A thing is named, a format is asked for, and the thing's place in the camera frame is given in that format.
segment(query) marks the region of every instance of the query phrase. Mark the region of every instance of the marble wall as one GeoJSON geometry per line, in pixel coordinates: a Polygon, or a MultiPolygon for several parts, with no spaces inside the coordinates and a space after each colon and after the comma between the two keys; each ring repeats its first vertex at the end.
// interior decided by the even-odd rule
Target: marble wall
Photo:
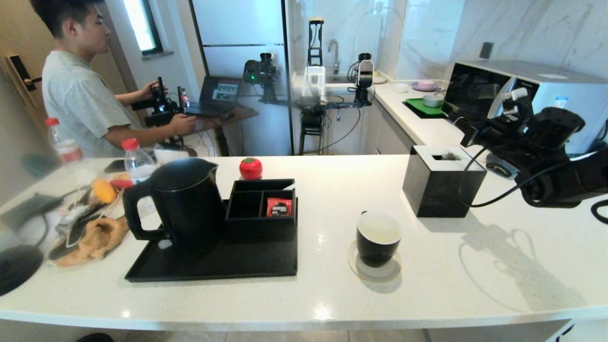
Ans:
{"type": "Polygon", "coordinates": [[[608,78],[605,0],[466,0],[451,61],[525,60],[608,78]]]}
{"type": "Polygon", "coordinates": [[[308,19],[324,18],[322,49],[326,72],[333,72],[334,50],[328,52],[332,39],[339,45],[340,73],[358,60],[361,52],[369,52],[378,62],[379,37],[385,26],[387,7],[392,0],[288,0],[289,47],[291,71],[304,73],[308,59],[308,19]]]}
{"type": "Polygon", "coordinates": [[[376,68],[395,77],[407,0],[389,0],[385,8],[386,25],[380,32],[376,68]]]}
{"type": "Polygon", "coordinates": [[[443,78],[464,6],[465,0],[407,1],[395,79],[443,78]]]}

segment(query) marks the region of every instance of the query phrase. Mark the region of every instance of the laptop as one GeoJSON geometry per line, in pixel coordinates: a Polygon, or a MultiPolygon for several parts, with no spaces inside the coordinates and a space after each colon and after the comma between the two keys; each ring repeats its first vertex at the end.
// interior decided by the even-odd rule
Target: laptop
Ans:
{"type": "Polygon", "coordinates": [[[186,115],[220,116],[236,107],[241,82],[242,79],[205,76],[199,102],[192,102],[190,106],[184,107],[180,96],[179,105],[183,107],[186,115]]]}

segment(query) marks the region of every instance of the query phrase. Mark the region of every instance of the black electric kettle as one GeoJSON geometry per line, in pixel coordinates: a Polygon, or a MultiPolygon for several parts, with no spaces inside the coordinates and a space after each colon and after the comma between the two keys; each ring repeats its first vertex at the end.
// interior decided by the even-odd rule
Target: black electric kettle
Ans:
{"type": "Polygon", "coordinates": [[[149,179],[125,190],[123,203],[129,228],[137,240],[170,239],[181,252],[216,246],[225,235],[224,208],[215,184],[218,166],[198,158],[180,159],[155,170],[149,179]],[[142,229],[137,202],[151,196],[162,226],[142,229]]]}

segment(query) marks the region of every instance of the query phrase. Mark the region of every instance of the kettle lid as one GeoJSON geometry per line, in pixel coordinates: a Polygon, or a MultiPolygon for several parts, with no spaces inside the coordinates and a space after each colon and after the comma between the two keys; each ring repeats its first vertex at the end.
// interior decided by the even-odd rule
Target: kettle lid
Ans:
{"type": "Polygon", "coordinates": [[[156,169],[150,181],[157,190],[176,191],[198,184],[217,167],[217,164],[200,158],[179,159],[156,169]]]}

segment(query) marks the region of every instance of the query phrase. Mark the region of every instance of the black cup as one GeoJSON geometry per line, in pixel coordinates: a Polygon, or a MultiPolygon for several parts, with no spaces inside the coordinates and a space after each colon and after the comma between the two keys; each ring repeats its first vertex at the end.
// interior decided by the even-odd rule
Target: black cup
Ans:
{"type": "Polygon", "coordinates": [[[401,228],[392,217],[378,212],[363,212],[357,222],[357,250],[370,267],[387,263],[399,246],[401,228]]]}

